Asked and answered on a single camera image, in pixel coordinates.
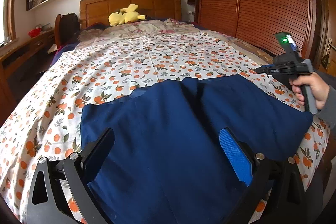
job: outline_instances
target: blue cloth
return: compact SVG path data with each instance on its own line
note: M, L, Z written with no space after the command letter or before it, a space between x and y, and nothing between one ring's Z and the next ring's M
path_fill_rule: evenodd
M73 51L78 44L79 42L65 45L60 51L56 52L54 58L52 59L50 67L57 62L57 60L61 57L62 53Z
M240 75L166 80L102 105L87 105L82 146L106 127L115 144L88 184L116 223L221 223L237 204L239 181L219 144L238 141L274 160L294 155L312 123Z

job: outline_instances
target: red bowl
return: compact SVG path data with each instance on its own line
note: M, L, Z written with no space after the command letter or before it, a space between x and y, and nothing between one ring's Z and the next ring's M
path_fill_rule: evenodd
M37 29L34 29L34 30L31 30L28 35L33 38L33 37L37 37L40 32L41 32L42 28L37 28Z

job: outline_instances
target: blue gripper pad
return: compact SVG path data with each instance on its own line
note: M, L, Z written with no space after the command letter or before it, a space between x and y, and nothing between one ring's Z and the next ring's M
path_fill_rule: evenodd
M219 133L219 143L238 179L249 186L253 178L251 162L226 128L223 128Z

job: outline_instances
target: wooden headboard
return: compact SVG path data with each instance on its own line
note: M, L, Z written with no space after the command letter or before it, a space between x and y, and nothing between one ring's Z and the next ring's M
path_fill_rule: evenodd
M131 3L139 5L137 11L141 15L181 20L181 0L81 0L81 29L98 22L109 25L109 15L121 8L127 8Z

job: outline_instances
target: pikachu plush toy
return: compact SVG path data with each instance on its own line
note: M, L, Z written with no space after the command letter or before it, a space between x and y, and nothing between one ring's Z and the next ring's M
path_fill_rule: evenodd
M138 12L135 11L138 7L138 5L130 4L127 8L121 9L120 12L110 14L110 25L116 26L125 23L137 22L139 19L146 20L146 16L141 16Z

